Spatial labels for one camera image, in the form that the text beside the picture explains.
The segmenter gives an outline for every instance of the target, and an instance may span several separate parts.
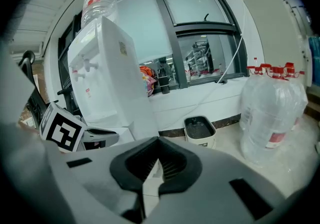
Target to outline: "white water dispenser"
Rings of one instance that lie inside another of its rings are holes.
[[[135,140],[159,136],[133,40],[100,16],[68,50],[72,88],[88,126],[129,128]]]

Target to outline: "snack package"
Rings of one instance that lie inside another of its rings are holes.
[[[151,94],[154,92],[155,82],[157,80],[155,80],[150,75],[147,75],[143,72],[141,72],[141,75],[142,75],[142,80],[144,82],[144,87],[145,87],[146,93],[147,93],[148,97],[150,97]]]

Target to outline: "ceiling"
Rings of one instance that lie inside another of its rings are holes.
[[[43,50],[49,41],[54,26],[63,14],[70,0],[25,0],[23,18],[9,44],[10,53],[15,61],[22,58],[26,50],[32,50],[36,59],[41,59]]]

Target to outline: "window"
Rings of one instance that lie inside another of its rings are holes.
[[[239,25],[225,0],[118,0],[117,5],[118,25],[132,38],[138,62],[157,75],[165,69],[171,90],[219,80],[240,42]],[[81,13],[59,40],[60,78],[71,112],[79,109],[72,94],[67,52],[80,30],[80,20]],[[246,67],[242,41],[224,78],[246,76]],[[156,83],[154,93],[159,92]]]

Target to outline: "water bottle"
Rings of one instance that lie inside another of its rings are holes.
[[[101,15],[116,23],[118,18],[117,0],[84,0],[81,28],[83,29],[93,19]]]
[[[298,77],[295,76],[296,74],[295,65],[291,62],[287,62],[285,64],[285,67],[286,67],[286,73],[287,73],[285,78],[289,80],[290,85],[295,92],[296,100],[298,101],[298,105],[296,107],[296,115],[295,115],[296,119],[295,119],[294,126],[292,127],[292,130],[294,130],[299,122],[299,119],[304,114],[305,108],[308,104],[308,98],[307,98],[306,90],[303,84],[299,81]],[[304,71],[299,72],[299,75],[304,75],[304,74],[305,74]]]
[[[241,150],[247,160],[263,165],[293,127],[297,99],[283,67],[273,67],[272,78],[263,79],[254,92]]]
[[[249,76],[241,92],[241,118],[239,125],[243,131],[246,129],[249,121],[252,100],[255,95],[254,90],[263,78],[262,67],[247,66],[247,69],[254,70],[254,73]]]

